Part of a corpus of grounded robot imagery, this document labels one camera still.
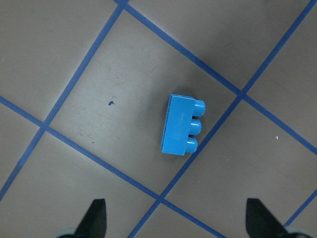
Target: gray floor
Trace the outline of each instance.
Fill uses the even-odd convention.
[[[316,1],[117,2],[0,0],[0,237],[106,198],[107,238],[244,238],[248,197],[317,237]],[[193,156],[160,151],[170,93],[206,103]]]

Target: black object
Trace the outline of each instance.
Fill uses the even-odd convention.
[[[58,238],[104,238],[106,229],[106,201],[104,199],[95,199],[75,233]]]
[[[259,199],[248,198],[246,229],[250,238],[311,238],[303,233],[288,233]]]

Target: gray surface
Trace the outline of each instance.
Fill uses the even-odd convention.
[[[307,0],[131,0],[149,20],[243,88]]]
[[[234,99],[215,79],[123,12],[52,127],[161,193],[185,162],[185,157],[160,150],[170,93],[208,104],[199,141]]]
[[[316,168],[313,153],[241,102],[167,199],[227,237],[247,237],[247,198],[284,224],[316,189]]]
[[[9,177],[38,127],[0,104],[0,187]]]
[[[0,94],[44,120],[116,4],[0,0]]]
[[[317,8],[299,26],[249,95],[317,146]]]
[[[45,134],[0,203],[0,237],[50,238],[76,228],[90,203],[106,198],[107,237],[127,237],[153,200]]]
[[[215,238],[174,211],[160,205],[136,235],[137,238]]]
[[[131,0],[240,88],[307,2]],[[0,0],[0,95],[44,120],[115,7],[111,0]],[[315,146],[316,7],[249,94]],[[160,194],[189,157],[160,152],[171,92],[205,101],[199,141],[234,99],[123,11],[51,126]],[[0,122],[3,185],[37,127],[2,104]],[[284,223],[316,181],[316,155],[241,102],[167,199],[228,238],[245,238],[248,197]],[[92,199],[103,197],[107,238],[127,237],[154,202],[46,133],[0,202],[0,237],[51,237],[75,227]],[[315,198],[294,226],[317,237],[316,213]],[[213,236],[160,205],[136,237]]]

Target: building block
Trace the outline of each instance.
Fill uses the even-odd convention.
[[[206,110],[205,103],[192,97],[169,96],[161,148],[163,153],[185,155],[197,150],[198,142],[190,135],[198,135],[202,124],[198,119]]]

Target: lego brick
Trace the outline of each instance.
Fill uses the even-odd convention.
[[[203,101],[171,94],[161,143],[162,152],[174,155],[194,153],[198,143],[189,135],[198,135],[202,124],[193,117],[201,117],[205,110]]]

